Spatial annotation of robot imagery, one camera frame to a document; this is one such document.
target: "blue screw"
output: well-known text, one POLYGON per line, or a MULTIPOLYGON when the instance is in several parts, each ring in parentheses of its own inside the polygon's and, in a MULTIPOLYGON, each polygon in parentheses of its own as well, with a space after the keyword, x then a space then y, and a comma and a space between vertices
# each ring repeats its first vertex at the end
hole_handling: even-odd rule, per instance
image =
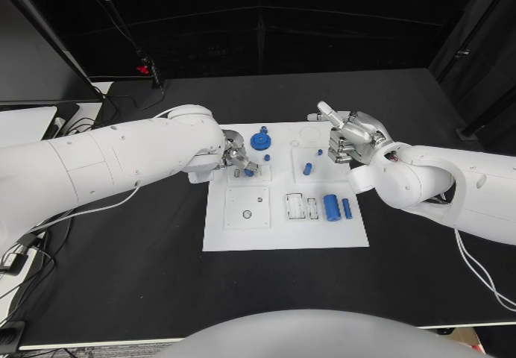
POLYGON ((310 172, 312 172, 312 163, 308 163, 305 170, 303 170, 303 174, 310 175, 310 172))

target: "black wall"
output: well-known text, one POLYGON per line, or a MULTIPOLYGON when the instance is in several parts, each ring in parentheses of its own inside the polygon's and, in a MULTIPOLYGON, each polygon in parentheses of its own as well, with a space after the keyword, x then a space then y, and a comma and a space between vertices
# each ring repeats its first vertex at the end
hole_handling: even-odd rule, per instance
MULTIPOLYGON (((139 75, 97 0, 34 2, 88 75, 139 75)), ((165 78, 427 67, 468 3, 116 0, 165 78)))

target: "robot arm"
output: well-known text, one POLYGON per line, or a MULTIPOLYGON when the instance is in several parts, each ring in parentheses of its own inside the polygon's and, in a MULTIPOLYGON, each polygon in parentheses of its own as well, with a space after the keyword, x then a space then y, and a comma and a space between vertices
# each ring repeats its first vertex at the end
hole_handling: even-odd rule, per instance
POLYGON ((321 116, 333 129, 328 155, 365 165, 349 173, 357 193, 377 189, 385 203, 473 235, 516 245, 516 158, 394 142, 380 121, 362 112, 321 116), (430 202, 456 183, 450 203, 430 202))
POLYGON ((211 111, 181 106, 145 119, 0 149, 0 252, 48 217, 101 198, 189 173, 192 183, 248 160, 244 139, 211 111))

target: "blue object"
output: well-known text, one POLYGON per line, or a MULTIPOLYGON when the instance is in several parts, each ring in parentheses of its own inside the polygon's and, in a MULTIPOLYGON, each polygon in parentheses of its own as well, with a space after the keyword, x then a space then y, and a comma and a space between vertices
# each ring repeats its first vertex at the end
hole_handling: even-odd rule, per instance
POLYGON ((349 200, 348 199, 342 199, 342 206, 345 208, 345 215, 348 219, 352 219, 352 210, 349 209, 349 200))
POLYGON ((310 175, 310 172, 312 172, 312 163, 308 163, 308 165, 305 166, 303 174, 310 175))
POLYGON ((256 150, 264 151, 271 146, 271 137, 267 134, 267 128, 264 127, 260 130, 260 133, 257 133, 251 137, 251 147, 254 147, 256 150))
POLYGON ((325 198, 325 210, 326 210, 326 219, 331 222, 338 222, 341 217, 339 201, 336 200, 336 195, 326 195, 325 198))

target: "black table surface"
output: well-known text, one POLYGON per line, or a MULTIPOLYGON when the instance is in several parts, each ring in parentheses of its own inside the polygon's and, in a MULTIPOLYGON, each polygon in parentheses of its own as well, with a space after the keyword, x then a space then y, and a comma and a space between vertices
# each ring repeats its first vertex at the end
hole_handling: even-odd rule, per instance
MULTIPOLYGON (((114 83, 110 94, 140 106, 159 99, 149 81, 114 83)), ((182 79, 168 81, 166 94, 143 111, 114 98, 116 122, 181 104, 207 106, 221 124, 300 122, 325 100, 371 114, 397 141, 482 151, 455 134, 463 120, 426 69, 182 79)), ((75 219, 58 268, 24 311, 22 346, 186 337, 274 310, 348 310, 416 326, 516 321, 469 271, 453 230, 390 208, 375 191, 358 196, 370 248, 204 252, 208 187, 179 173, 123 206, 75 219)), ((55 225, 52 247, 65 227, 55 225)), ((463 238, 515 297, 516 247, 463 238)))

